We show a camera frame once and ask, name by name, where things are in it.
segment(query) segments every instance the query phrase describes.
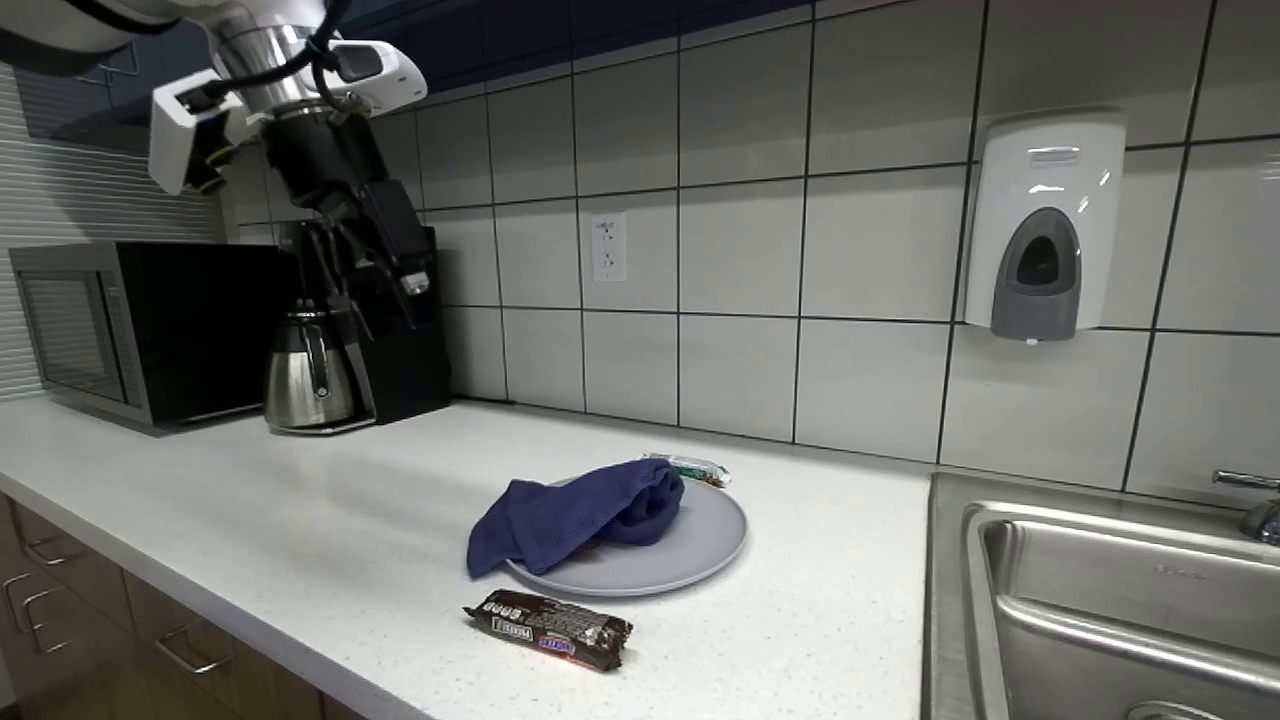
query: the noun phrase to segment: stainless steel sink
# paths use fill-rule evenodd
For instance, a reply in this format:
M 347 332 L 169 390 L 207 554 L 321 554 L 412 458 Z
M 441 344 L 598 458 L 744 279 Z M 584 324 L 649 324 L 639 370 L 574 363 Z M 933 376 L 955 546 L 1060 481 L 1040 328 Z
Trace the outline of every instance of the stainless steel sink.
M 1280 547 L 1237 511 L 939 478 L 933 720 L 1280 720 Z

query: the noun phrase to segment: blue towel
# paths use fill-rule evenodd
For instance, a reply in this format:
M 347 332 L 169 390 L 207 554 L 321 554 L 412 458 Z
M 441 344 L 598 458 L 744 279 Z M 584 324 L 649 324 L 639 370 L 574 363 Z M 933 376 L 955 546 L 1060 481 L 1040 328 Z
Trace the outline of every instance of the blue towel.
M 595 468 L 558 490 L 511 481 L 473 529 L 466 571 L 488 577 L 514 562 L 542 577 L 587 546 L 657 546 L 680 497 L 684 481 L 669 462 Z

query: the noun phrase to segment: kitchen counter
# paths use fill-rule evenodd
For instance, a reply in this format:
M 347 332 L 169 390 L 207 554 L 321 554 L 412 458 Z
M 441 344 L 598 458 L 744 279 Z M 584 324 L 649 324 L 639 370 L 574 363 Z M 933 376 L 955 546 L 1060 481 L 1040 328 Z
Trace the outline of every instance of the kitchen counter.
M 639 451 L 728 464 L 744 558 L 593 604 L 636 624 L 610 678 L 466 629 L 521 589 L 465 571 L 498 490 Z M 0 407 L 0 492 L 368 715 L 920 715 L 922 468 L 493 406 L 284 440 L 256 416 L 140 435 L 33 400 Z

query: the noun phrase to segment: backsplash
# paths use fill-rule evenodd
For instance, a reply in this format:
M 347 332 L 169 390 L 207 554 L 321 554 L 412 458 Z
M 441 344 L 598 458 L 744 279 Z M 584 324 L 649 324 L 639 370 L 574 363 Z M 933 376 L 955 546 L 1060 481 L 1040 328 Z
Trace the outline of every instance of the backsplash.
M 217 204 L 159 198 L 143 156 L 28 139 L 11 69 L 0 66 L 0 400 L 39 395 L 6 250 L 219 237 Z
M 819 0 L 432 95 L 379 139 L 441 231 L 466 395 L 1213 500 L 1213 468 L 1280 474 L 1277 26 Z M 955 324 L 981 129 L 1068 107 L 1128 116 L 1102 328 L 990 341 Z M 267 242 L 288 201 L 234 173 L 228 230 Z

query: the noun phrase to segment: plate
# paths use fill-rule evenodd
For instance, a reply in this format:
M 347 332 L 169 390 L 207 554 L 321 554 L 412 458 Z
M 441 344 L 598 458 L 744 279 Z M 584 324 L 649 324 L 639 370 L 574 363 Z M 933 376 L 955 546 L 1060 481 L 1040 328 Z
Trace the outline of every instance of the plate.
M 549 577 L 531 577 L 511 562 L 507 571 L 521 584 L 558 596 L 633 601 L 698 584 L 725 571 L 744 554 L 744 546 L 748 511 L 718 490 L 684 481 L 680 516 L 670 519 L 665 539 L 643 547 L 598 546 Z

